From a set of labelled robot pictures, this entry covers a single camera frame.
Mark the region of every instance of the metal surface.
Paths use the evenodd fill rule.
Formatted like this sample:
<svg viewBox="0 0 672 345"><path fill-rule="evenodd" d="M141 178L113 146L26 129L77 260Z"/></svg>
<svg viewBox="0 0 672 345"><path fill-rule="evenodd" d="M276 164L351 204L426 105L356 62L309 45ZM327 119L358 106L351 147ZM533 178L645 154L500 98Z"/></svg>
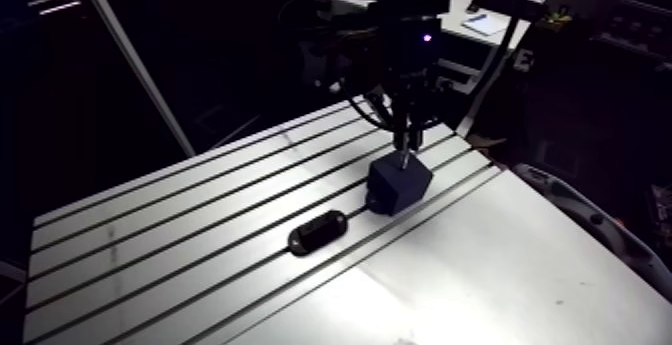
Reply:
<svg viewBox="0 0 672 345"><path fill-rule="evenodd" d="M172 132L175 140L178 142L178 144L180 144L180 147L182 147L182 150L188 157L195 156L196 152L194 152L194 148L191 146L187 135L184 133L182 127L180 127L179 122L170 110L170 107L163 99L159 88L154 83L154 79L152 79L152 76L147 71L145 64L140 59L140 56L133 47L131 40L128 38L128 35L126 35L124 28L119 23L119 19L117 19L117 16L112 10L112 7L110 7L109 2L107 0L91 0L91 2L98 10L100 17L105 22L105 25L107 25L107 29L109 29L110 34L112 34L112 37L119 46L119 49L124 54L124 57L126 57L128 64L131 66L133 72L135 72L135 75L138 77L138 80L140 80L140 83L147 91L147 94L154 103L154 106L161 114L161 117L163 117L163 121L166 122L166 125L170 129L170 132Z"/></svg>
<svg viewBox="0 0 672 345"><path fill-rule="evenodd" d="M671 320L669 303L506 172L232 344L662 345Z"/></svg>
<svg viewBox="0 0 672 345"><path fill-rule="evenodd" d="M40 217L33 240L37 251L30 263L24 340L30 344L162 345L252 341L249 338L255 337L249 336L261 336L259 331L280 331L273 323L280 320L276 318L286 317L283 307L305 305L303 302L310 297L323 296L321 286L327 283L326 289L332 285L330 280L336 283L341 280L338 276L353 270L382 273L381 278L392 279L405 270L407 276L399 281L408 282L405 278L415 276L427 281L441 277L442 284L450 282L445 270L430 269L434 265L431 263L425 268L432 260L455 271L468 261L470 267L458 276L462 282L456 287L482 285L485 289L501 280L507 282L499 288L502 294L514 282L523 284L522 276L533 270L545 274L543 278L530 278L523 290L543 290L551 277L574 281L577 276L585 276L585 282L625 295L624 301L635 307L632 315L636 313L638 320L650 323L642 333L654 336L652 339L668 333L657 326L661 318L672 319L669 305L663 306L662 298L627 267L604 254L591 253L589 257L583 255L582 261L572 261L571 249L576 244L587 247L584 251L601 246L593 245L594 241L577 230L571 220L538 195L530 194L531 190L519 181L509 183L507 179L490 189L502 179L500 169L445 127L426 132L423 148L417 153L434 173L424 199L393 218L367 211L364 197L369 164L391 152L391 144L389 133L373 129L347 105L338 104ZM483 195L486 189L494 193ZM478 210L473 216L469 209L450 214L463 202L474 200ZM348 216L348 232L306 257L290 254L290 232L332 209ZM523 216L520 224L514 221L519 215ZM535 226L530 223L532 215L550 222ZM496 219L501 221L490 229L490 222ZM444 225L432 225L437 222ZM445 250L435 245L434 256L433 249L414 238L427 226L433 226L427 246L440 243L441 237L447 241ZM503 227L513 230L506 232ZM513 237L514 230L521 232L520 239L508 238ZM547 233L554 231L558 238L550 242ZM516 248L514 240L524 247ZM415 243L418 250L409 251L408 256L393 253L398 260L394 268L369 267L388 249L406 250ZM484 254L476 251L460 262L460 252L484 243L484 249L494 253L492 261L480 260L478 255ZM495 253L497 248L502 248L501 255ZM521 259L523 249L532 260ZM446 250L454 254L443 262ZM501 262L498 258L505 255L512 260L497 267L495 261ZM506 274L505 267L514 261L522 263L511 276L493 277L495 272ZM561 268L554 273L551 265L539 269L538 264L548 261L559 263ZM619 285L617 281L621 280L625 282ZM399 289L411 294L406 290L413 287L410 281ZM381 289L372 290L371 297L380 295ZM471 293L474 299L490 298L487 290ZM507 302L512 305L518 302L535 310L547 307L527 302L521 293L509 293ZM440 290L436 294L437 302L447 297ZM585 304L578 300L576 304L586 315L616 309L622 318L631 319L631 314L618 310L621 303L606 304L605 297L598 296L595 302L600 305L587 304L590 301L586 299ZM632 303L635 299L641 302ZM368 303L375 302L360 299L355 311L379 309ZM500 315L496 303L479 307L484 314ZM652 305L651 315L637 310L643 304ZM305 315L322 317L325 326L300 332L317 336L313 343L332 341L319 335L329 333L327 319L339 317L338 307L338 302L310 303ZM553 302L550 307L557 309ZM541 324L532 321L530 325ZM300 325L295 323L294 328L286 330L295 331ZM506 321L498 325L494 327L497 330L508 328ZM396 333L395 328L379 331ZM290 334L279 334L277 340L268 337L257 343L299 343L287 336ZM345 342L340 344L350 341L344 337L341 340Z"/></svg>

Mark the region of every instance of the robotic arm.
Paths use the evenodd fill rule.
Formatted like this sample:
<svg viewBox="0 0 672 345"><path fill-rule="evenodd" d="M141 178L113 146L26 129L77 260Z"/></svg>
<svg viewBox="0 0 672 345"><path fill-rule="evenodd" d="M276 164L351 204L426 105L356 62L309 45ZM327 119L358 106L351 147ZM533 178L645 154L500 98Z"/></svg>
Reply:
<svg viewBox="0 0 672 345"><path fill-rule="evenodd" d="M518 0L519 12L511 17L475 92L483 90L504 60L526 2ZM450 94L438 85L437 70L444 48L439 46L439 15L449 10L450 0L376 0L364 13L332 19L329 29L347 31L335 49L349 50L353 60L338 87L364 119L393 134L395 151L372 162L369 170L367 204L375 212L394 215L407 208L423 197L432 179L414 152L422 146L423 131L442 123L440 104ZM389 109L377 88L389 97ZM353 100L359 95L378 119Z"/></svg>

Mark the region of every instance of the shelf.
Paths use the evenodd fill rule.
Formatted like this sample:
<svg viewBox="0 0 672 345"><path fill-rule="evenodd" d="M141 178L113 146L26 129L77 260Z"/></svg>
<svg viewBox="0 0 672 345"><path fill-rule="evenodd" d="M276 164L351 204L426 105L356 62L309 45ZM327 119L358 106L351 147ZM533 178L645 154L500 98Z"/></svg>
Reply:
<svg viewBox="0 0 672 345"><path fill-rule="evenodd" d="M654 6L652 4L643 3L643 2L636 1L636 0L621 0L621 4L626 5L626 6L630 6L630 7L639 8L639 9L649 11L649 12L654 12L654 13L657 13L657 14L660 14L660 15L665 15L665 16L668 16L668 17L672 17L672 10L657 7L657 6Z"/></svg>
<svg viewBox="0 0 672 345"><path fill-rule="evenodd" d="M595 37L596 40L600 42L604 42L607 44L610 44L612 46L620 47L622 49L632 51L637 54L641 54L644 56L648 56L651 58L656 58L656 59L668 59L666 56L658 53L654 53L652 51L649 51L649 49L646 47L646 45L635 45L632 44L626 40L619 39L619 38L614 38L611 35L607 33L602 33Z"/></svg>

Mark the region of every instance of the metal pole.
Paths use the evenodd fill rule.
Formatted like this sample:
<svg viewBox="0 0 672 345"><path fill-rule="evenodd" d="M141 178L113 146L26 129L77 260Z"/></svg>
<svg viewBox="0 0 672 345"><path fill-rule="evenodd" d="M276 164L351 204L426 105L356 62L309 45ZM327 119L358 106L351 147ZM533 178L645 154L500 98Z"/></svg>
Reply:
<svg viewBox="0 0 672 345"><path fill-rule="evenodd" d="M168 125L168 128L170 128L170 131L173 133L173 136L182 147L184 153L189 157L195 156L196 153L194 152L194 148L191 146L191 143L189 143L189 139L184 134L184 131L182 131L182 128L177 122L177 119L175 119L175 116L170 111L170 107L168 107L168 104L166 104L166 101L163 99L159 88L157 88L154 80L152 80L152 77L149 75L147 68L142 63L142 60L140 60L138 53L133 47L133 44L126 35L124 28L121 27L119 19L117 19L117 16L114 14L112 7L110 7L110 3L107 0L91 1L98 10L100 17L102 17L103 21L105 21L107 29L110 31L110 34L112 34L112 37L117 42L117 45L126 57L128 64L131 66L133 72L135 72L135 75L138 77L138 80L140 80L140 83L147 91L147 94L154 103L156 109L159 111L159 113L161 113L163 120Z"/></svg>

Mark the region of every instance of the dark background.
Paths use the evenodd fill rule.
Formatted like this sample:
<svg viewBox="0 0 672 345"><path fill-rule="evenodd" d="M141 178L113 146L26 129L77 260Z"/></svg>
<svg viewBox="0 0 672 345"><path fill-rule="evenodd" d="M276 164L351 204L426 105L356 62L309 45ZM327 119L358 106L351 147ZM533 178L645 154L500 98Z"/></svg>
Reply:
<svg viewBox="0 0 672 345"><path fill-rule="evenodd" d="M88 0L46 17L28 1L0 0L0 260L22 268L35 216L185 158ZM340 100L312 85L323 62L305 41L278 28L286 1L110 0L198 152ZM582 17L528 32L533 70L505 70L474 132L507 139L498 161L556 174L650 239L645 193L672 182L669 74L591 40L610 0L553 1ZM317 7L288 17L314 24ZM540 159L549 148L577 167ZM0 306L3 344L20 341L24 300Z"/></svg>

